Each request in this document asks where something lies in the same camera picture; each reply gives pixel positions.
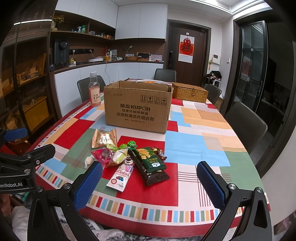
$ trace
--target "dining table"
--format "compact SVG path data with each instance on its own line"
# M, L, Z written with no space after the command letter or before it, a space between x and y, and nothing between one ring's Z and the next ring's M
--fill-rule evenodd
M134 168L123 192L107 185L118 166L105 167L103 175L82 216L108 227L154 237L204 235L220 213L196 175L196 165L206 161L227 183L240 189L263 188L258 172L243 144L227 121L208 100L206 103L172 99L165 134L111 126L106 123L104 94L101 105L89 102L78 106L31 147L52 144L54 158L36 167L36 182L46 190L72 183L86 171L85 159L93 151L96 129L116 129L118 146L135 141L138 148L156 146L166 160L169 180L147 186ZM243 212L239 207L231 227Z

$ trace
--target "wicker box with lid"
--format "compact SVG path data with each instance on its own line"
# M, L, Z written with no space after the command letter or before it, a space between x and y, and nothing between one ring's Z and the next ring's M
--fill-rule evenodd
M173 97L179 100L188 100L194 102L205 103L207 100L208 91L205 89L182 83L172 83L173 85Z

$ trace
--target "plastic bottle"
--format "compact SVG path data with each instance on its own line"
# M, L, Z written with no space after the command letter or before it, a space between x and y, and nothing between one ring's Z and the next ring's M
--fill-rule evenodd
M90 73L89 98L92 107L101 105L100 84L98 83L96 72Z

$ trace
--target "chair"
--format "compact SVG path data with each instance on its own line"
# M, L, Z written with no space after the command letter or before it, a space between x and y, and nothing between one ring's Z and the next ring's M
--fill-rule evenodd
M161 80L164 82L176 82L177 72L171 69L156 69L154 74L154 80Z
M104 87L106 86L105 81L102 76L97 75L98 83L100 84L100 92L104 91ZM77 82L78 90L81 96L82 103L89 100L89 78L79 80Z
M267 132L266 123L241 102L235 102L224 118L249 154Z
M215 104L218 100L220 94L222 93L222 90L220 90L218 87L209 84L205 87L205 90L207 90L209 93L207 95L207 99L211 101L212 104Z

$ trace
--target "brown front door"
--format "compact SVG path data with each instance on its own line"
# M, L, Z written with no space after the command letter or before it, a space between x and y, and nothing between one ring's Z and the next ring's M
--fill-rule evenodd
M194 37L194 49L192 63L178 61L180 35ZM205 67L205 54L207 46L207 33L188 28L172 26L170 29L168 46L168 69L177 72L177 82L189 85L201 86Z

